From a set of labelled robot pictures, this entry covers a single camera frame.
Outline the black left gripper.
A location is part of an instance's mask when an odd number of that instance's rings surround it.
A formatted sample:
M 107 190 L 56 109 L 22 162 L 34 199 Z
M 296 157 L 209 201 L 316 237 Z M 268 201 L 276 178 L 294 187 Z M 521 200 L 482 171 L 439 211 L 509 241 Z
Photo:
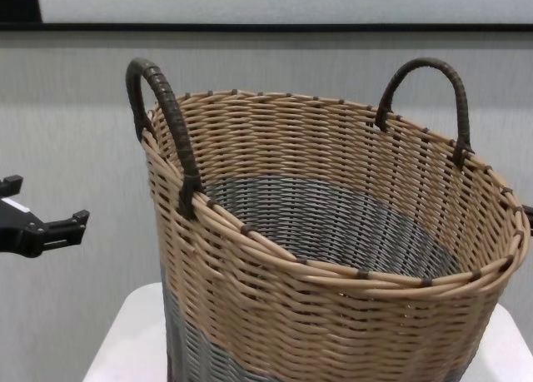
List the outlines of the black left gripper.
M 18 195 L 23 177 L 7 176 L 0 181 L 0 197 Z M 27 207 L 1 199 L 1 252 L 38 257 L 43 251 L 77 246 L 87 228 L 90 212 L 82 210 L 61 221 L 43 223 Z

